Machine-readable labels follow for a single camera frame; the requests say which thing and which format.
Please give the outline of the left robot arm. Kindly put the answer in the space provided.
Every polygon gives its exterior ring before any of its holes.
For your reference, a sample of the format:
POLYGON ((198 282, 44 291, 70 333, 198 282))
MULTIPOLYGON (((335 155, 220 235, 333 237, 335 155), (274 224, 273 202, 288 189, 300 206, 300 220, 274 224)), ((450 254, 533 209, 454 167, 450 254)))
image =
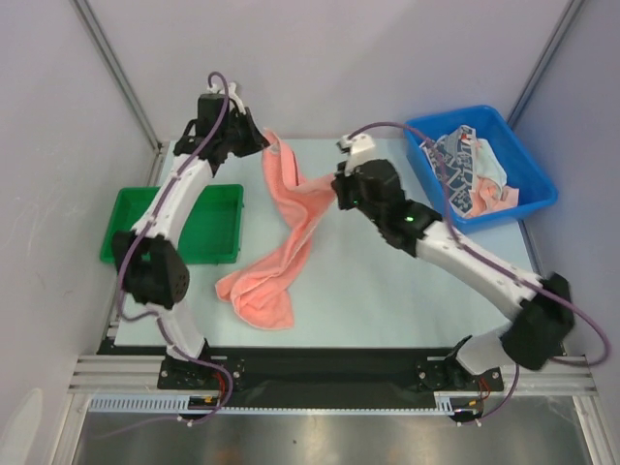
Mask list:
POLYGON ((153 318, 168 355, 183 359, 179 376, 193 388, 210 382, 213 364, 201 356, 206 341, 187 305, 190 272, 178 242, 197 199, 229 155, 242 158, 267 146, 232 86, 208 90, 173 148, 174 160, 155 198, 129 230, 111 240, 121 320, 153 318))

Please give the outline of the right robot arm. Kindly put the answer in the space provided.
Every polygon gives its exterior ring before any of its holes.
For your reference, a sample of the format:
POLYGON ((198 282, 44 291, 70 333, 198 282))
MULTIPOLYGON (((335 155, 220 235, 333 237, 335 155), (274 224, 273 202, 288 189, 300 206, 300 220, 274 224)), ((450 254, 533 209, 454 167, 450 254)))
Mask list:
POLYGON ((509 324, 468 336, 452 350, 446 376, 455 388, 470 388, 481 373, 516 364, 541 370, 574 328, 570 286, 503 262, 457 232, 427 205, 409 200, 393 164, 372 159, 338 164, 331 183, 342 210, 360 211, 382 238, 419 260, 434 264, 492 303, 509 324))

